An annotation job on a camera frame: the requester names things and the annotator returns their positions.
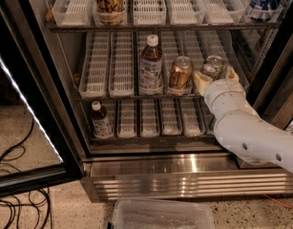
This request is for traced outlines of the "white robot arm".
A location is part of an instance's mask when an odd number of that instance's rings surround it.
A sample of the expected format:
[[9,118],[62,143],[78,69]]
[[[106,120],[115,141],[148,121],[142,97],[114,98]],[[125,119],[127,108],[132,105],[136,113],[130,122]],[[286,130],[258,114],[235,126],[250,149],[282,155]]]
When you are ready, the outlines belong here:
[[293,174],[293,135],[260,118],[234,78],[213,80],[194,71],[194,83],[215,116],[219,144],[243,159],[260,159]]

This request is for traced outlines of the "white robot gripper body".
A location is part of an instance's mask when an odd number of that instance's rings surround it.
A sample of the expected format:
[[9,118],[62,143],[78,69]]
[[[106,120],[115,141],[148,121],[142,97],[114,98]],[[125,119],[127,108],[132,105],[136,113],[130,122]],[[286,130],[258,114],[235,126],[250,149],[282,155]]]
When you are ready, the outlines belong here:
[[212,82],[205,91],[204,101],[216,119],[233,112],[259,117],[246,100],[242,84],[235,80],[220,79]]

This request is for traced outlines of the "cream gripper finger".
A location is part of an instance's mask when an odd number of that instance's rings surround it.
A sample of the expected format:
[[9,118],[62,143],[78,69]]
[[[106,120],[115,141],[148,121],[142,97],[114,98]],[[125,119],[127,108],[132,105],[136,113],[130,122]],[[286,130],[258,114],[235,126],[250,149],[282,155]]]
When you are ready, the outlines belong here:
[[239,82],[240,81],[240,78],[239,76],[237,75],[236,71],[234,70],[233,67],[231,66],[228,66],[227,67],[227,71],[226,71],[226,76],[225,76],[226,79],[229,79],[229,80],[234,80],[234,81],[237,81]]
[[206,89],[213,82],[213,79],[199,71],[194,72],[194,83],[201,96],[204,96]]

